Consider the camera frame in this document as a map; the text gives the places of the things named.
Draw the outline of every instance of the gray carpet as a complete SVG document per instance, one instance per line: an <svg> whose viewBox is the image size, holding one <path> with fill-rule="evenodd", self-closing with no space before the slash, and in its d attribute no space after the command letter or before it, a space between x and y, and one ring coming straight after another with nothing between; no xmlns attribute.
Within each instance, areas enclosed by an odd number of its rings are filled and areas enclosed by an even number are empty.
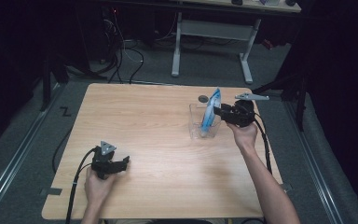
<svg viewBox="0 0 358 224"><path fill-rule="evenodd" d="M237 50L241 43L230 44L231 50ZM254 75L252 86L244 83L241 65L237 54L228 53L226 49L213 51L215 44L204 45L197 50L197 43L184 45L180 76L171 77L172 46L156 45L153 48L138 44L134 47L145 57L144 65L133 77L137 81L193 86L221 86L258 88L272 81L290 46L265 49L255 45L249 57L249 64ZM131 50L123 55L120 77L126 81L140 65L140 56ZM97 63L93 69L100 68ZM110 77L113 72L105 73ZM55 167L57 167L66 143L66 135L72 128L77 111L88 85L104 82L84 76L71 76L63 87L62 93L51 106L40 131L30 146L29 153L21 164L19 171L9 185L0 201L0 223L63 223L63 221L44 220L41 211L48 189L54 178L53 156L56 149ZM291 121L285 104L278 92L268 91L271 101L259 102L260 114L266 122L268 139L273 149L282 180L292 187L288 191L302 223L330 223L319 192L315 187L306 163L302 144L296 136L296 127ZM42 105L41 85L34 90L34 98L13 118L10 126L0 139L0 176L5 171L11 158L21 145L21 141L40 114ZM304 117L304 134L312 149L315 160L323 173L332 197L335 199L343 223L358 223L358 201L345 175L340 170L331 149L324 139L323 130L313 111L311 101L307 100Z"/></svg>

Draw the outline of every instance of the human hand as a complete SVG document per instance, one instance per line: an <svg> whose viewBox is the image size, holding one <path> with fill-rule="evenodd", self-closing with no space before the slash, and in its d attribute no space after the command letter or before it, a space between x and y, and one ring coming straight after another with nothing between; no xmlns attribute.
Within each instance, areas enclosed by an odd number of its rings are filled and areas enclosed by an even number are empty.
<svg viewBox="0 0 358 224"><path fill-rule="evenodd" d="M257 127L254 123L239 128L237 125L226 122L228 128L234 133L235 143L240 149L241 153L255 152L255 138L257 136Z"/></svg>
<svg viewBox="0 0 358 224"><path fill-rule="evenodd" d="M85 191L89 204L102 205L104 203L116 176L116 174L109 175L105 180L102 180L97 176L97 172L90 167L87 169Z"/></svg>

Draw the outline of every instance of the human arm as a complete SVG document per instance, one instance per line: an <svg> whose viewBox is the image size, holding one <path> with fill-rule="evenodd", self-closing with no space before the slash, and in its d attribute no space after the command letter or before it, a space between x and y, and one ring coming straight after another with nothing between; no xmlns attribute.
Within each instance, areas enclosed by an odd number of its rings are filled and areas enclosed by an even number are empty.
<svg viewBox="0 0 358 224"><path fill-rule="evenodd" d="M235 143L254 181L257 197L267 222L300 223L289 197L257 156L255 151L257 127L253 123L244 128L230 123L227 123L227 126L234 133Z"/></svg>
<svg viewBox="0 0 358 224"><path fill-rule="evenodd" d="M116 175L109 175L105 180L102 180L91 168L87 169L85 190L88 202L81 221L82 224L98 223L103 204L109 195L115 178Z"/></svg>

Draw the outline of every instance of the person's left hand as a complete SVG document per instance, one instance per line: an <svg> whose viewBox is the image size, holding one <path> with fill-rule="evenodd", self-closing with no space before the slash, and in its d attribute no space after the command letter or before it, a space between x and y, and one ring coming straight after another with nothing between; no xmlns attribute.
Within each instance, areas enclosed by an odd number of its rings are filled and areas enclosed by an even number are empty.
<svg viewBox="0 0 358 224"><path fill-rule="evenodd" d="M116 174L109 175L105 180L97 176L90 167L87 169L85 191L89 204L102 205L112 189Z"/></svg>

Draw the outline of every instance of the forearm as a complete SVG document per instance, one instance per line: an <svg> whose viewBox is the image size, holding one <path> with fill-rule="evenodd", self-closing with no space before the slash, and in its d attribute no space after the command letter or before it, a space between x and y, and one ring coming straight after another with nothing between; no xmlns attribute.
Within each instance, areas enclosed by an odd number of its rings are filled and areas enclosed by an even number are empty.
<svg viewBox="0 0 358 224"><path fill-rule="evenodd" d="M296 209L275 178L269 173L255 150L242 150L249 173L255 184L261 209L268 223L299 223Z"/></svg>
<svg viewBox="0 0 358 224"><path fill-rule="evenodd" d="M102 205L100 203L87 204L86 211L84 212L82 224L97 224L100 219Z"/></svg>

